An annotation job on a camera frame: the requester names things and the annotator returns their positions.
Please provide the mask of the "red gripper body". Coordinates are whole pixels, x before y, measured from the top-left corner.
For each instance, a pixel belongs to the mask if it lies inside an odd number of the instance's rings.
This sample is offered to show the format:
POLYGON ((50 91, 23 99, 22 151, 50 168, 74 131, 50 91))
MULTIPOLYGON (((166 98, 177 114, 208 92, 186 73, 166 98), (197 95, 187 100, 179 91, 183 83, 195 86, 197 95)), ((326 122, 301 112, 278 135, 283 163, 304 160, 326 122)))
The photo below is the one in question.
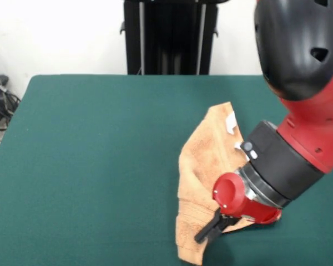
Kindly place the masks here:
POLYGON ((236 218, 245 218, 257 224, 277 221, 282 210, 268 206, 256 199, 256 194, 237 173, 221 175, 213 186, 213 200, 218 204, 220 213, 236 218))

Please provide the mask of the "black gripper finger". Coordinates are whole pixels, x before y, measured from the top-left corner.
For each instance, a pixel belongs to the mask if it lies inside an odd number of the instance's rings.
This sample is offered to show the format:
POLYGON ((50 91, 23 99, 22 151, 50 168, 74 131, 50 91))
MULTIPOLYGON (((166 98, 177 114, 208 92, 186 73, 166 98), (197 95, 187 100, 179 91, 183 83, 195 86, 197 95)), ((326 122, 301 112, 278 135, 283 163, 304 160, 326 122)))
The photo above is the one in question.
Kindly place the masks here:
POLYGON ((202 243, 208 241, 209 243, 214 241, 217 237, 221 235, 220 226, 221 225, 221 214, 218 208, 213 218, 195 235, 194 240, 197 243, 202 243))
POLYGON ((229 217, 229 216, 217 216, 214 217, 209 223, 208 223, 208 233, 206 235, 206 238, 208 241, 214 241, 218 237, 220 237, 225 229, 227 229, 230 226, 236 225, 240 221, 240 218, 236 217, 229 217))

